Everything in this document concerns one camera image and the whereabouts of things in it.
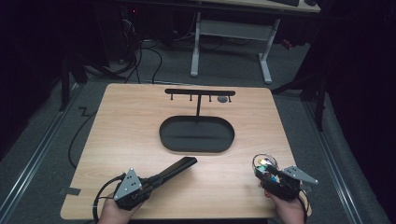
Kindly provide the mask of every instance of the black cable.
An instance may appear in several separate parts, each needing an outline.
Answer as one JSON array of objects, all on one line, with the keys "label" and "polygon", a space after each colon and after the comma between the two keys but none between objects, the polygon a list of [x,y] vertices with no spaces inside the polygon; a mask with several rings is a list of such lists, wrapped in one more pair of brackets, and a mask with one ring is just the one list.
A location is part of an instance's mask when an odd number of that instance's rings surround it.
[{"label": "black cable", "polygon": [[143,42],[150,42],[150,41],[155,41],[154,45],[152,45],[150,47],[144,47],[144,49],[154,49],[155,47],[158,46],[158,40],[155,40],[155,39],[154,40],[144,40]]},{"label": "black cable", "polygon": [[305,203],[304,203],[303,199],[301,199],[301,197],[297,197],[297,200],[300,202],[301,206],[303,207],[304,223],[306,223],[306,221],[308,220],[309,201],[308,201],[308,197],[306,197],[305,192],[303,190],[301,190],[301,192],[305,195],[305,198],[307,200],[307,207],[305,208]]},{"label": "black cable", "polygon": [[154,74],[151,77],[151,84],[154,84],[154,78],[157,75],[158,70],[160,70],[161,65],[163,64],[163,57],[161,56],[161,54],[157,50],[154,50],[154,49],[146,49],[146,50],[150,50],[150,51],[158,54],[158,56],[160,56],[160,64],[158,65],[157,70],[155,70]]},{"label": "black cable", "polygon": [[254,44],[254,43],[258,42],[258,40],[249,39],[249,40],[245,40],[244,43],[237,43],[237,42],[231,41],[229,39],[230,38],[223,38],[223,41],[225,43],[232,44],[232,45],[237,45],[237,46],[245,46],[245,45],[250,45],[250,44]]},{"label": "black cable", "polygon": [[113,182],[116,182],[118,180],[123,180],[124,177],[126,176],[126,174],[122,174],[119,176],[116,176],[114,178],[112,178],[111,180],[109,180],[107,183],[105,183],[102,188],[99,190],[98,194],[96,195],[95,200],[93,201],[93,205],[92,205],[92,215],[93,215],[93,220],[94,223],[98,223],[99,222],[99,216],[98,216],[98,204],[99,204],[99,199],[101,198],[101,194],[103,192],[103,190],[109,186],[110,184],[112,184]]},{"label": "black cable", "polygon": [[197,13],[195,12],[195,13],[193,14],[193,16],[192,16],[192,22],[191,22],[191,26],[190,26],[189,31],[187,31],[187,33],[186,33],[185,35],[183,35],[181,38],[174,39],[173,41],[174,41],[175,44],[177,44],[177,41],[184,40],[184,39],[189,39],[189,38],[195,36],[195,35],[190,35],[190,33],[191,33],[191,31],[192,31],[192,28],[194,27],[196,17],[197,17]]},{"label": "black cable", "polygon": [[210,42],[206,42],[207,44],[213,44],[213,43],[216,43],[216,42],[219,42],[219,44],[217,45],[217,46],[215,46],[214,48],[206,48],[206,47],[204,47],[203,46],[203,41],[200,41],[200,48],[201,49],[209,49],[209,50],[213,50],[213,49],[218,49],[218,48],[220,48],[221,46],[222,46],[222,44],[223,44],[223,38],[220,38],[220,37],[216,37],[216,36],[206,36],[205,38],[202,38],[202,40],[214,40],[214,41],[210,41]]},{"label": "black cable", "polygon": [[[174,40],[174,44],[182,47],[191,46],[195,43],[195,40],[191,39],[192,37],[194,37],[194,35],[185,37],[184,39]],[[180,44],[179,42],[188,42],[188,44]]]},{"label": "black cable", "polygon": [[140,43],[140,45],[139,45],[139,61],[137,62],[137,64],[136,64],[136,66],[134,67],[134,70],[132,70],[132,72],[128,75],[128,77],[126,77],[125,78],[125,80],[124,80],[124,83],[127,83],[128,82],[128,80],[129,80],[129,78],[131,77],[131,75],[134,73],[134,71],[135,70],[137,70],[137,67],[139,66],[139,64],[142,62],[142,43]]},{"label": "black cable", "polygon": [[136,77],[137,77],[137,83],[140,84],[139,69],[137,67],[136,67]]},{"label": "black cable", "polygon": [[[135,57],[133,57],[132,60],[125,67],[121,68],[120,70],[114,71],[112,73],[114,73],[116,75],[119,75],[121,73],[124,73],[124,72],[132,69],[134,66],[135,66]],[[90,68],[88,68],[86,66],[84,67],[84,69],[85,69],[85,71],[87,73],[89,73],[91,75],[94,75],[94,76],[98,76],[99,77],[99,76],[103,76],[104,75],[103,73],[95,72],[95,71],[91,70]]]},{"label": "black cable", "polygon": [[71,157],[72,146],[73,146],[73,144],[74,144],[74,142],[75,142],[75,140],[76,140],[76,138],[77,138],[79,132],[81,132],[81,130],[82,130],[82,128],[85,126],[85,124],[86,124],[97,112],[98,112],[97,110],[96,110],[95,112],[93,112],[93,113],[92,113],[92,114],[91,114],[91,115],[79,126],[77,132],[76,132],[75,135],[73,136],[72,141],[70,142],[69,149],[68,149],[68,151],[67,151],[67,157],[68,157],[68,159],[69,159],[70,164],[71,164],[75,169],[77,169],[77,166],[73,163],[72,157]]}]

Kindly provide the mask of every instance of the human hand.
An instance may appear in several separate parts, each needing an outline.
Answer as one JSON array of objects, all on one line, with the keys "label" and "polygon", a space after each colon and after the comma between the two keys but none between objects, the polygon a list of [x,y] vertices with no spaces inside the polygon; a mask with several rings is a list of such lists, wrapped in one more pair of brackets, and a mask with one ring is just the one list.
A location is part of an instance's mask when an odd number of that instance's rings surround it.
[{"label": "human hand", "polygon": [[291,201],[281,200],[267,190],[264,194],[265,197],[274,201],[277,214],[285,224],[304,224],[304,209],[298,199]]},{"label": "human hand", "polygon": [[113,199],[113,194],[110,194],[105,200],[98,224],[126,224],[142,204],[139,204],[131,211],[123,210],[117,206]]}]

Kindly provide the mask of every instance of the fingers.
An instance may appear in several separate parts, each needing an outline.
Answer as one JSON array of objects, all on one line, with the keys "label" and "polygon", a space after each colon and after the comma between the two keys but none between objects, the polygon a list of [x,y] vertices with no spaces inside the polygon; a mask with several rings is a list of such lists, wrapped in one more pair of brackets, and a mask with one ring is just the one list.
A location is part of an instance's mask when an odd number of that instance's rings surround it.
[{"label": "fingers", "polygon": [[264,195],[267,198],[271,198],[270,193],[267,190],[264,191]]}]

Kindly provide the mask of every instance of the wooden tabletop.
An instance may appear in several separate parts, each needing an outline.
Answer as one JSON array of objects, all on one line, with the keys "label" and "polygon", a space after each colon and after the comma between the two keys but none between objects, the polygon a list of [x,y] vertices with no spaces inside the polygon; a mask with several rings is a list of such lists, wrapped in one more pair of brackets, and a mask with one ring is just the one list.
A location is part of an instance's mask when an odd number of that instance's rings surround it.
[{"label": "wooden tabletop", "polygon": [[[195,115],[197,98],[170,95],[167,88],[235,91],[231,103],[202,97],[202,116],[228,120],[235,137],[220,153],[176,153],[164,147],[159,129],[175,115]],[[198,162],[164,185],[133,216],[136,219],[274,217],[275,207],[263,196],[253,174],[252,158],[275,157],[280,168],[295,164],[271,92],[265,88],[110,84],[84,147],[61,216],[92,219],[92,202],[115,176],[134,168],[140,177],[156,175],[184,156]],[[102,196],[115,190],[106,188]],[[99,204],[99,215],[103,200]]]},{"label": "wooden tabletop", "polygon": [[244,7],[265,7],[271,9],[299,11],[299,12],[314,12],[319,13],[320,7],[316,4],[314,7],[309,6],[304,0],[300,0],[299,6],[292,7],[285,4],[280,4],[268,0],[201,0],[207,3],[232,4]]}]

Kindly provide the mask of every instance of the gray carpet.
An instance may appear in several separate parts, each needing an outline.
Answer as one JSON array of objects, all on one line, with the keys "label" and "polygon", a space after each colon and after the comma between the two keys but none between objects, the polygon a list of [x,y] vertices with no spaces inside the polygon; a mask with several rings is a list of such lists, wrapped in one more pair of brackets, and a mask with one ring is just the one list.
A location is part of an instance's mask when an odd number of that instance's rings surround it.
[{"label": "gray carpet", "polygon": [[[253,43],[252,49],[255,49],[255,44],[258,43]],[[153,42],[145,44],[146,47],[154,45]],[[232,44],[223,44],[219,48],[216,44],[203,47],[205,49],[201,52],[200,74],[196,78],[191,78],[189,75],[192,46],[174,45],[170,48],[158,44],[152,48],[157,50],[163,58],[155,80],[195,85],[274,89],[292,81],[309,49],[308,45],[291,50],[284,49],[280,45],[273,45],[268,57],[273,84],[268,86],[263,83],[256,54],[238,50],[240,47],[236,48]],[[140,81],[150,82],[159,64],[158,54],[151,50],[143,50],[142,63],[138,69]],[[64,196],[60,195],[59,191],[61,187],[69,186],[75,171],[67,159],[69,145],[78,128],[87,119],[84,116],[93,113],[98,108],[106,85],[112,82],[116,81],[106,77],[90,76],[87,85],[74,91],[77,92],[75,101],[64,114],[64,120],[53,135],[44,160],[35,171],[7,223],[84,223],[83,220],[62,220],[60,211]],[[137,82],[136,74],[133,74],[129,82]],[[324,137],[337,161],[337,168],[340,169],[350,190],[350,196],[359,211],[360,221],[362,223],[389,223],[349,151],[330,101],[326,101],[323,117],[324,133],[318,135],[315,125],[312,124],[312,117],[307,112],[309,103],[300,101],[298,91],[287,91],[274,97],[297,165],[319,180],[319,184],[312,186],[312,190],[308,192],[313,214],[307,223],[352,223],[343,201],[340,200],[339,189],[334,184],[331,167],[322,150],[323,139],[320,137]],[[1,202],[7,198],[24,167],[34,155],[46,130],[59,116],[60,105],[61,88],[58,84],[52,91],[50,99],[31,117],[29,125],[18,142],[1,161]],[[82,107],[86,107],[85,115],[82,113]],[[72,146],[73,163],[78,163],[92,122],[93,119],[81,129]]]}]

